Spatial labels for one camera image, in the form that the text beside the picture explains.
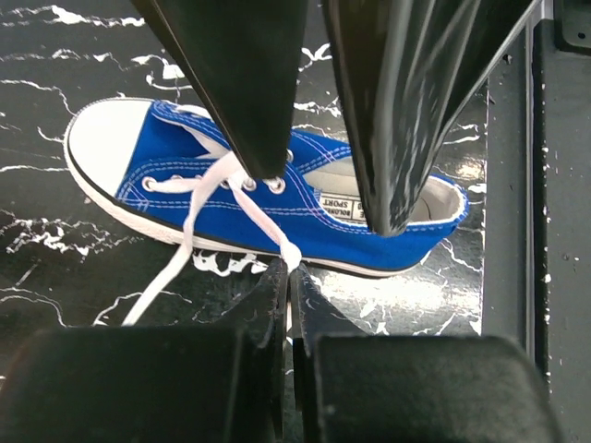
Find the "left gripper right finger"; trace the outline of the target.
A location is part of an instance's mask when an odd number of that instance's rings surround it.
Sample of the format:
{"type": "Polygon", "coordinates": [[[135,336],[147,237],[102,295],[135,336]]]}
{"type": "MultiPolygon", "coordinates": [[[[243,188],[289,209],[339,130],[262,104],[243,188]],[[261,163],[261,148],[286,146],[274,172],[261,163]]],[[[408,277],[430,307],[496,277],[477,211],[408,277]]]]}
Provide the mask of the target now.
{"type": "Polygon", "coordinates": [[[301,265],[290,276],[295,404],[306,442],[360,442],[366,334],[321,293],[301,265]]]}

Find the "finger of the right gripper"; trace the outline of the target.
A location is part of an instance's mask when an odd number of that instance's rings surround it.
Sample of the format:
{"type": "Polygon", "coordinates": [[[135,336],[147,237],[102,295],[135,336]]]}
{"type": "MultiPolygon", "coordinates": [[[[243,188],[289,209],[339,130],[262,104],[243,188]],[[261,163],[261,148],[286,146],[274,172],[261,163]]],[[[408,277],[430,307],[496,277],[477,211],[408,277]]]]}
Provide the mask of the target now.
{"type": "Polygon", "coordinates": [[[134,0],[248,173],[283,174],[308,4],[134,0]]]}
{"type": "Polygon", "coordinates": [[[336,86],[366,221],[409,223],[458,114],[535,9],[532,1],[326,1],[336,86]]]}

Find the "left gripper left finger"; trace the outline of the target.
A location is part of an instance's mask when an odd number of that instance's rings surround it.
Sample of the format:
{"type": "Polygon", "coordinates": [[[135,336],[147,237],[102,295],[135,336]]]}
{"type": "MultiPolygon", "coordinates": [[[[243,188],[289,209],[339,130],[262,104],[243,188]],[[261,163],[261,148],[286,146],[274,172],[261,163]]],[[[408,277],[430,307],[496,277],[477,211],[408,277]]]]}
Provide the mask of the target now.
{"type": "Polygon", "coordinates": [[[190,330],[186,442],[279,442],[288,269],[275,259],[216,322],[190,330]]]}

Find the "blue sneaker with white laces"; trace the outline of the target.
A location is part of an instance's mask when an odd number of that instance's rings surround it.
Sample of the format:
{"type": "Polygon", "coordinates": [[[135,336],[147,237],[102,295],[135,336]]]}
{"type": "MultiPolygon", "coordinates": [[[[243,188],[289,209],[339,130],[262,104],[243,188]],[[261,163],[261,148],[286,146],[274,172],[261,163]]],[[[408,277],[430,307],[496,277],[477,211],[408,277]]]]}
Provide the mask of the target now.
{"type": "Polygon", "coordinates": [[[283,174],[247,174],[197,105],[109,98],[82,108],[64,136],[84,193],[125,226],[176,246],[131,307],[135,324],[195,249],[280,257],[370,278],[420,262],[466,218],[469,199],[448,178],[427,179],[409,223],[383,237],[367,226],[344,141],[294,129],[283,174]]]}

